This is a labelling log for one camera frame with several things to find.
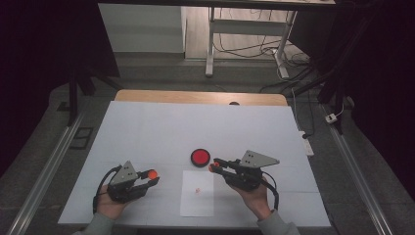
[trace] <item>red button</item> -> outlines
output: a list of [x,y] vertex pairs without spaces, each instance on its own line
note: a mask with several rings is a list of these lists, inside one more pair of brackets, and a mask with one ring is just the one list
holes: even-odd
[[208,165],[208,162],[210,161],[210,154],[205,149],[197,149],[193,151],[190,159],[193,165],[203,167]]

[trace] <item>white paper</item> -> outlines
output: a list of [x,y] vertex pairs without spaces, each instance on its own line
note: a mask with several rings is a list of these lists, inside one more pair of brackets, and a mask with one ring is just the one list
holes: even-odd
[[181,216],[213,216],[213,173],[183,170]]

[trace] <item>orange gripper tip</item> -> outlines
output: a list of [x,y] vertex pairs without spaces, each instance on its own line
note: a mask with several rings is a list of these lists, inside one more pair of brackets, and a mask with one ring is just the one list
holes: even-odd
[[147,176],[149,177],[149,179],[155,179],[155,178],[157,178],[158,174],[155,170],[152,169],[152,170],[149,171]]

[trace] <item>sleeve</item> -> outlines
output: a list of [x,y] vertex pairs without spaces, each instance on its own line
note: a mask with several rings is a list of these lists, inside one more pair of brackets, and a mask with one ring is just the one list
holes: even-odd
[[285,223],[277,211],[256,224],[263,235],[300,235],[296,225],[292,222]]
[[114,223],[115,220],[96,212],[85,230],[75,232],[72,235],[110,235]]

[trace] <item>human hand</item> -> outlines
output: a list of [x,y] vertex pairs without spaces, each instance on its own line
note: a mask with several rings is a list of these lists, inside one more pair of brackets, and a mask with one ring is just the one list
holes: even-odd
[[98,198],[97,212],[105,215],[110,219],[116,220],[121,216],[122,211],[124,211],[125,207],[128,206],[130,202],[126,204],[114,202],[111,200],[110,195],[108,195],[107,188],[108,185],[101,187],[100,196]]
[[229,186],[241,195],[245,205],[256,215],[258,220],[264,220],[272,214],[268,206],[266,187],[263,184],[251,192],[246,192],[232,185]]

